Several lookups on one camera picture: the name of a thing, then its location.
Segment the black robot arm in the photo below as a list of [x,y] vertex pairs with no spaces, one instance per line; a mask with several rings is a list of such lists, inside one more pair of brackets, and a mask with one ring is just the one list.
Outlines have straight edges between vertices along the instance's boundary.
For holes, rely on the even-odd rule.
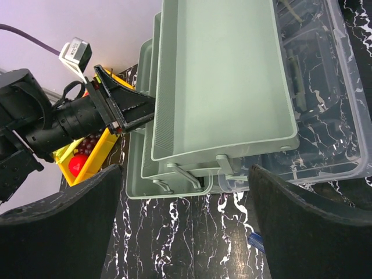
[[53,151],[104,127],[129,133],[153,119],[154,98],[122,86],[102,66],[94,68],[96,78],[82,83],[88,96],[54,107],[29,70],[0,75],[0,201],[43,169],[34,155],[53,162]]

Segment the blue object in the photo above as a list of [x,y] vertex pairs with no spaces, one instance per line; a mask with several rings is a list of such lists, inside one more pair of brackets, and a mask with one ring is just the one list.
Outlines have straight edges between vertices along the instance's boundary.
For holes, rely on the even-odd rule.
[[248,243],[260,250],[262,253],[265,253],[261,235],[252,232],[248,237]]

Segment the bunch of grapes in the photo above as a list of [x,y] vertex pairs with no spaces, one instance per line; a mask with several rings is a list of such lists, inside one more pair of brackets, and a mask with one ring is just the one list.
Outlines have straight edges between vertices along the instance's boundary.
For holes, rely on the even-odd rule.
[[102,133],[103,129],[100,129],[97,133],[93,133],[83,139],[83,141],[77,146],[77,154],[85,154],[89,156],[102,136]]

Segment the fruit basket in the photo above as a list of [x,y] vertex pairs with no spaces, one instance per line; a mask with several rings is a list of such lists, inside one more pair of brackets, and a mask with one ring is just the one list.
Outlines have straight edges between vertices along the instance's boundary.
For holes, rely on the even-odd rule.
[[[114,74],[111,75],[120,84],[123,84],[130,89],[134,89],[118,76],[115,76]],[[58,166],[70,187],[99,172],[102,164],[118,139],[118,136],[112,135],[109,129],[106,128],[81,140],[79,145],[73,149],[73,152],[70,152],[61,163],[58,163]],[[72,168],[73,174],[69,169],[69,163],[75,155],[78,155],[80,158],[76,160],[76,164]],[[55,154],[56,162],[58,162],[60,158]]]

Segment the black marble surface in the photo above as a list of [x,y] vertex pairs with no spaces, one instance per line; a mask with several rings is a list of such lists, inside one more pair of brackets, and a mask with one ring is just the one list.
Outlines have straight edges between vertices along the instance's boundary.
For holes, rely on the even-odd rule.
[[[340,1],[363,88],[372,111],[372,1]],[[135,85],[137,67],[120,75]],[[129,137],[106,164],[126,171]],[[372,177],[307,185],[337,202],[372,209]],[[271,278],[265,256],[246,239],[258,231],[249,192],[134,201],[122,188],[101,278]]]

